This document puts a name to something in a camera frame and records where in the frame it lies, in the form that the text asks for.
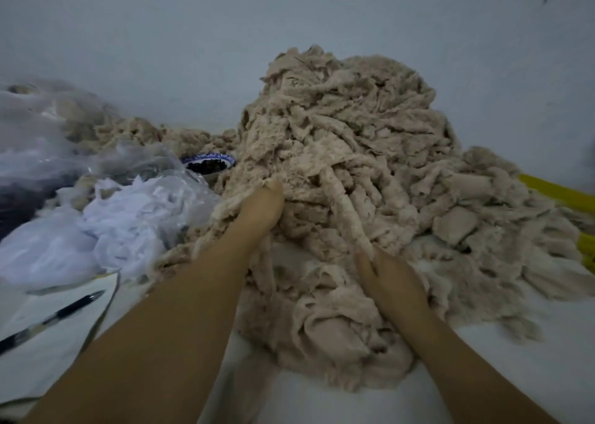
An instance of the person's left arm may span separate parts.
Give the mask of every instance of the person's left arm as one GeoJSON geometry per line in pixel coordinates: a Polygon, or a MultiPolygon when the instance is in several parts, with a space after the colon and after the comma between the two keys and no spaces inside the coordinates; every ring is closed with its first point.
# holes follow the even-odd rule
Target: person's left arm
{"type": "Polygon", "coordinates": [[[24,424],[195,424],[217,378],[250,256],[283,210],[257,190],[226,233],[94,341],[24,424]]]}

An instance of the white wall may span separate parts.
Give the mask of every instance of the white wall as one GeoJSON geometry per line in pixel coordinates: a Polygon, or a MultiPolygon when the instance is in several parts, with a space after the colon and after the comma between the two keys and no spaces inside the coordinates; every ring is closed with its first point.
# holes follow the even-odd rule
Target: white wall
{"type": "Polygon", "coordinates": [[[0,75],[63,78],[126,113],[220,131],[288,47],[381,53],[437,89],[465,145],[595,191],[594,11],[594,0],[0,0],[0,75]]]}

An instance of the person's left hand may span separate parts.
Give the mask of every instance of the person's left hand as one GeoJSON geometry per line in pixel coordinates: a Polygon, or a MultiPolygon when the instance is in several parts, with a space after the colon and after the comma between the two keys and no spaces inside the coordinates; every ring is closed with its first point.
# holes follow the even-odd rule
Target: person's left hand
{"type": "Polygon", "coordinates": [[[270,181],[244,200],[236,222],[255,236],[265,235],[277,225],[284,204],[283,185],[279,181],[270,181]]]}

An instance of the person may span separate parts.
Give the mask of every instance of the person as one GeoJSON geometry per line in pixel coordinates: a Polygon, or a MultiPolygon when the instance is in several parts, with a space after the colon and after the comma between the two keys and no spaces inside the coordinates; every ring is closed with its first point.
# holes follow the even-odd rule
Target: person
{"type": "MultiPolygon", "coordinates": [[[[195,424],[217,377],[250,255],[281,216],[281,184],[242,204],[224,235],[94,341],[25,424],[195,424]]],[[[426,365],[455,423],[556,423],[428,307],[406,262],[355,255],[361,283],[426,365]]]]}

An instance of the forearm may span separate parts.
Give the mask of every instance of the forearm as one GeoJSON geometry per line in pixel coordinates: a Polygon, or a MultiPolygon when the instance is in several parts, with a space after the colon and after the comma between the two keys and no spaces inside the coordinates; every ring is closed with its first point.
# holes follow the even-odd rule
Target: forearm
{"type": "Polygon", "coordinates": [[[396,320],[434,379],[456,424],[556,423],[429,309],[396,320]]]}
{"type": "Polygon", "coordinates": [[[232,224],[98,338],[26,423],[194,424],[233,326],[258,235],[232,224]]]}

